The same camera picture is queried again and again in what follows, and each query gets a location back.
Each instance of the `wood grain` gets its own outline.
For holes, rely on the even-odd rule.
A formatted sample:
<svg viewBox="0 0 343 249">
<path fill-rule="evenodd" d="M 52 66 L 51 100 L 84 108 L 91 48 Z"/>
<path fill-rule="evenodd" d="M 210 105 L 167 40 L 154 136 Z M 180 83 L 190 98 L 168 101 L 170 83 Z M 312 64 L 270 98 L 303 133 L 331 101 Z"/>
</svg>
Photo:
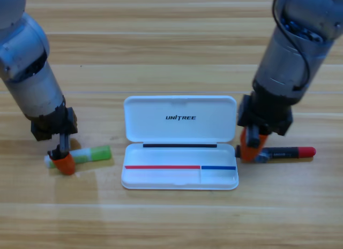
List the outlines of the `wood grain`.
<svg viewBox="0 0 343 249">
<path fill-rule="evenodd" d="M 64 92 L 250 92 L 258 65 L 53 65 Z M 341 93 L 343 65 L 323 65 L 311 93 Z M 0 91 L 6 87 L 0 83 Z"/>
<path fill-rule="evenodd" d="M 303 161 L 238 161 L 233 191 L 129 191 L 121 185 L 123 101 L 131 95 L 231 95 L 238 103 L 274 29 L 271 0 L 27 0 L 78 117 L 72 147 L 113 159 L 63 177 L 0 84 L 0 248 L 342 249 L 343 42 L 294 124 L 268 146 L 314 146 Z M 239 142 L 241 128 L 230 143 Z"/>
</svg>

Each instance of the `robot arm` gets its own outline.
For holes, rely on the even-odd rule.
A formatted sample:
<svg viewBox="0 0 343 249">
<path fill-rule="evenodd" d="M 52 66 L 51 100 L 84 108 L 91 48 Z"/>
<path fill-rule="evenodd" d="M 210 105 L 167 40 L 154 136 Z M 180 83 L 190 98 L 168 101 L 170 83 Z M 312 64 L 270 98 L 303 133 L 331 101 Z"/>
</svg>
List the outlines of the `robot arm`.
<svg viewBox="0 0 343 249">
<path fill-rule="evenodd" d="M 335 40 L 343 33 L 343 0 L 274 0 L 277 26 L 238 112 L 242 158 L 251 161 L 268 135 L 285 135 Z"/>
<path fill-rule="evenodd" d="M 19 108 L 31 121 L 37 141 L 60 134 L 53 160 L 69 153 L 69 135 L 77 133 L 77 119 L 67 108 L 47 61 L 48 39 L 25 11 L 26 0 L 0 0 L 0 77 Z"/>
</svg>

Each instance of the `black marker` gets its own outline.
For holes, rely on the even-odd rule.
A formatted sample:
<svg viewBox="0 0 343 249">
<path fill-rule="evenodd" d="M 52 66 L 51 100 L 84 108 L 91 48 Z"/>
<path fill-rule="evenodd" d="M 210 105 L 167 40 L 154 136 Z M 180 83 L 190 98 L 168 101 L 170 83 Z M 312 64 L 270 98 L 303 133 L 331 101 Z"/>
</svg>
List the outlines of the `black marker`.
<svg viewBox="0 0 343 249">
<path fill-rule="evenodd" d="M 316 154 L 313 147 L 265 147 L 255 158 L 256 162 L 266 162 L 270 159 L 311 158 Z M 241 147 L 236 147 L 236 157 L 241 158 Z"/>
</svg>

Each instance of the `glue stick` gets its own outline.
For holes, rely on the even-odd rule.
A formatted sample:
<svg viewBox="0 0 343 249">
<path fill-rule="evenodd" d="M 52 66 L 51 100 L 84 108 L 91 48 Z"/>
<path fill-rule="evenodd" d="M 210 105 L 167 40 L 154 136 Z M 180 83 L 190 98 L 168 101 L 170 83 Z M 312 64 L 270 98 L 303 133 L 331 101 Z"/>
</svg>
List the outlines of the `glue stick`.
<svg viewBox="0 0 343 249">
<path fill-rule="evenodd" d="M 84 148 L 79 150 L 73 150 L 69 152 L 73 157 L 75 164 L 81 164 L 85 162 L 95 162 L 111 159 L 111 149 L 109 146 L 100 146 L 94 148 Z M 50 159 L 49 155 L 44 157 L 47 168 L 55 168 L 54 163 Z"/>
</svg>

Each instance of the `black stripe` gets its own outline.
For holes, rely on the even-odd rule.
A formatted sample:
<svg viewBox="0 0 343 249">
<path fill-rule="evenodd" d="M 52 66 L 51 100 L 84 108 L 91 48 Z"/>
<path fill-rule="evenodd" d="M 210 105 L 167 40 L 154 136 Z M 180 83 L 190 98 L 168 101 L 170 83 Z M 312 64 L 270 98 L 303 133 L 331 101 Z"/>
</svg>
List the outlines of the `black stripe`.
<svg viewBox="0 0 343 249">
<path fill-rule="evenodd" d="M 216 144 L 143 144 L 143 147 L 191 147 L 191 148 L 216 148 Z"/>
</svg>

